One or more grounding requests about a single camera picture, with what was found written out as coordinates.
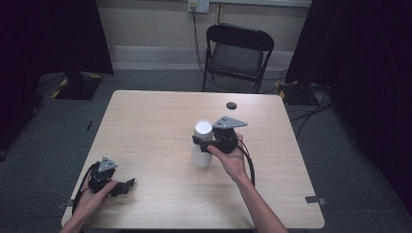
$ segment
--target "person's hand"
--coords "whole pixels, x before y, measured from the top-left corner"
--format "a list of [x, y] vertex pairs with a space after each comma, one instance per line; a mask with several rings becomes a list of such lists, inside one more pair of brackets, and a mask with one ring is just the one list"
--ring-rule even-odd
[[[91, 172], [87, 174], [86, 181], [90, 180]], [[88, 188], [88, 182], [85, 182], [82, 188], [83, 194], [77, 205], [74, 216], [89, 219], [104, 202], [107, 194], [118, 184], [118, 181], [111, 180], [100, 191], [93, 193]]]
[[[243, 141], [243, 136], [236, 133], [238, 140]], [[238, 146], [243, 148], [241, 142], [238, 142]], [[246, 174], [245, 161], [243, 152], [236, 148], [231, 153], [223, 153], [214, 146], [207, 147], [207, 150], [216, 156], [222, 163], [227, 174], [233, 179], [234, 182], [238, 183], [241, 178]]]

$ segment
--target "small round object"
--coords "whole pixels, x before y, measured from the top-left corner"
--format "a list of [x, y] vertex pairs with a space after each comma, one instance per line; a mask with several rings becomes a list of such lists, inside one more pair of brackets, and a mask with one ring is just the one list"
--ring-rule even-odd
[[228, 103], [226, 104], [226, 107], [227, 107], [228, 109], [230, 109], [230, 110], [235, 110], [235, 109], [237, 108], [237, 105], [236, 105], [236, 103], [228, 102]]

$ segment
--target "white wall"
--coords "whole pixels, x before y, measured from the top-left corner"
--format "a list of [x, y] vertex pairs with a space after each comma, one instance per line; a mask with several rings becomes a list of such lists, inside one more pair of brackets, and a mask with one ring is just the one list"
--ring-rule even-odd
[[[193, 48], [193, 22], [186, 1], [97, 0], [111, 46]], [[200, 49], [207, 28], [218, 21], [259, 28], [270, 34], [275, 50], [294, 51], [308, 8], [210, 3], [197, 14]]]

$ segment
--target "chair backrest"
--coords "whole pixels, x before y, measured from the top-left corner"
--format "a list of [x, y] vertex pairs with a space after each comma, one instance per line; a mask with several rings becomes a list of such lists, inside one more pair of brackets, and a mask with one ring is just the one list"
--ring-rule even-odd
[[269, 52], [272, 52], [275, 46], [272, 37], [264, 31], [227, 23], [210, 26], [206, 32], [206, 39], [209, 47], [210, 41]]

